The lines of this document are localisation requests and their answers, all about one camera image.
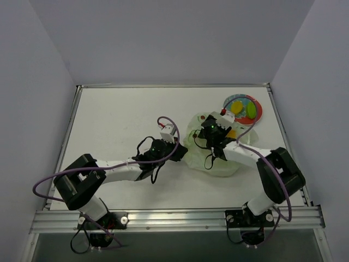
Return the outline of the yellow fake fruit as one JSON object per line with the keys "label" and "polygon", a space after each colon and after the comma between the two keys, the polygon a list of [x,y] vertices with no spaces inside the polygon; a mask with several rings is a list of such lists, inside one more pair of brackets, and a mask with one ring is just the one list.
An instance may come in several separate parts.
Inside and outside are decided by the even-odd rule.
{"label": "yellow fake fruit", "polygon": [[243,102],[240,100],[235,100],[231,105],[231,112],[234,115],[238,115],[244,110]]}

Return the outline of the light green plastic bag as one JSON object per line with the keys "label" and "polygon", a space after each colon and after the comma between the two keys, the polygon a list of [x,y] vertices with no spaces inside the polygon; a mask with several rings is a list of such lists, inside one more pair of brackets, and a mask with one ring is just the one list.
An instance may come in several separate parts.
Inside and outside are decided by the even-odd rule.
{"label": "light green plastic bag", "polygon": [[[183,139],[183,144],[188,149],[188,152],[183,157],[183,160],[191,169],[204,171],[216,177],[230,177],[242,165],[238,162],[225,161],[219,157],[213,157],[212,151],[206,149],[206,140],[198,137],[201,130],[201,123],[208,115],[212,115],[216,119],[219,117],[219,113],[217,112],[200,112],[189,122],[186,129],[186,136]],[[237,122],[231,128],[236,131],[237,137],[239,135],[242,136],[239,139],[240,142],[247,145],[253,145],[258,142],[258,135],[253,129],[244,134],[248,130],[247,126]]]}

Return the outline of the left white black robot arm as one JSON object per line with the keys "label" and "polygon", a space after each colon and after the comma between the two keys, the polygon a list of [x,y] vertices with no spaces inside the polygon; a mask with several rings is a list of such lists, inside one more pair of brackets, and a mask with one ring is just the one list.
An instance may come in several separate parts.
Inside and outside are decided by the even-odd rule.
{"label": "left white black robot arm", "polygon": [[65,170],[68,172],[54,179],[54,185],[69,210],[78,210],[92,220],[100,222],[109,216],[109,210],[95,193],[102,184],[117,181],[142,181],[146,178],[155,183],[159,170],[167,160],[182,160],[188,149],[174,139],[152,139],[148,151],[126,161],[102,161],[90,154],[83,154]]}

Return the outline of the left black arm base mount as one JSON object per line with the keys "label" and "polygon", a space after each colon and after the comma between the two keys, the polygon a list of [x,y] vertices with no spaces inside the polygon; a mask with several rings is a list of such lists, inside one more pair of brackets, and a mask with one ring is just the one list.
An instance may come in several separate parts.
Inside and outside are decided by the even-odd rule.
{"label": "left black arm base mount", "polygon": [[[128,224],[128,213],[125,211],[110,211],[105,216],[97,221],[97,223],[107,230],[124,230]],[[85,226],[86,230],[98,230],[99,228],[91,221],[82,217],[80,214],[77,229],[82,229]]]}

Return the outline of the red teal floral plate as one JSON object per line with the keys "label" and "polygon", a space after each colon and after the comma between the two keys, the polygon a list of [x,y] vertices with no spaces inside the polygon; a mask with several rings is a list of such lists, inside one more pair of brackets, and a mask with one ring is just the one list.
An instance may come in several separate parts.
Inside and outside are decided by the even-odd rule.
{"label": "red teal floral plate", "polygon": [[[243,105],[244,105],[243,112],[241,112],[238,115],[235,115],[236,122],[238,122],[242,125],[245,125],[245,126],[250,126],[255,121],[258,122],[261,119],[262,114],[263,114],[263,108],[257,99],[255,99],[252,96],[247,95],[247,94],[233,94],[224,100],[223,106],[226,106],[225,109],[231,112],[231,105],[235,100],[242,101]],[[246,106],[249,102],[253,102],[255,104],[255,106],[257,107],[257,117],[253,120],[247,118],[247,116],[246,116]]]}

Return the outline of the aluminium front rail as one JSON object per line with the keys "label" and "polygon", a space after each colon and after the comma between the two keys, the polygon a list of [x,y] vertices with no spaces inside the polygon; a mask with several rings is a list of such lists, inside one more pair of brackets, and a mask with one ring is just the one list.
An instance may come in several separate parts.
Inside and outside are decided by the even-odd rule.
{"label": "aluminium front rail", "polygon": [[[122,233],[179,232],[179,231],[224,231],[225,209],[184,210],[127,210],[127,228]],[[38,211],[30,233],[74,233],[77,231],[79,213],[75,211]],[[292,220],[281,220],[282,230],[322,229],[325,222],[320,207],[294,207]]]}

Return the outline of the orange fake fruit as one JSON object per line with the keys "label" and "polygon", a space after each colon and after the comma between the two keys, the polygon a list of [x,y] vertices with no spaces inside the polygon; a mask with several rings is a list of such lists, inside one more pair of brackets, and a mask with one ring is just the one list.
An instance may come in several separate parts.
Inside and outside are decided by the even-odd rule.
{"label": "orange fake fruit", "polygon": [[227,134],[227,137],[235,139],[237,137],[236,131],[230,130],[229,133]]}

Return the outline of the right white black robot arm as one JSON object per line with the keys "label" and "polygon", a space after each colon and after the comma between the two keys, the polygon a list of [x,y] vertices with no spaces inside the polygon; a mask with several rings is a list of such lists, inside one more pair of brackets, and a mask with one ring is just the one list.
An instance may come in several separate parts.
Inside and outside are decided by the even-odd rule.
{"label": "right white black robot arm", "polygon": [[228,114],[219,114],[218,117],[210,114],[201,123],[198,137],[206,140],[205,149],[211,152],[213,159],[237,162],[258,171],[262,191],[244,204],[244,211],[249,211],[255,217],[271,208],[280,213],[276,206],[286,202],[288,216],[280,217],[287,222],[291,221],[290,196],[305,186],[305,177],[299,167],[283,147],[270,150],[244,144],[240,139],[246,132],[236,138],[229,138],[233,122],[228,118]]}

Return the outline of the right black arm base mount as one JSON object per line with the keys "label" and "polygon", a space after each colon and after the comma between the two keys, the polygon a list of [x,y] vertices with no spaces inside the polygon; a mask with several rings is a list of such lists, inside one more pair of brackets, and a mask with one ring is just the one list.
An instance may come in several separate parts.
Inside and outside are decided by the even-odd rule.
{"label": "right black arm base mount", "polygon": [[225,210],[225,218],[229,228],[271,228],[275,225],[271,210],[258,216],[248,209]]}

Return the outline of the green fake fruit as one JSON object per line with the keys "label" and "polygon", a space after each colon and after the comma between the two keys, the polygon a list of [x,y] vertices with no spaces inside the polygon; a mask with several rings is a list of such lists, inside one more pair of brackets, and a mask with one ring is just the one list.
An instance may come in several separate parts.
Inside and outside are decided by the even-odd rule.
{"label": "green fake fruit", "polygon": [[257,117],[257,107],[253,102],[249,102],[246,106],[246,116],[247,118],[253,120]]}

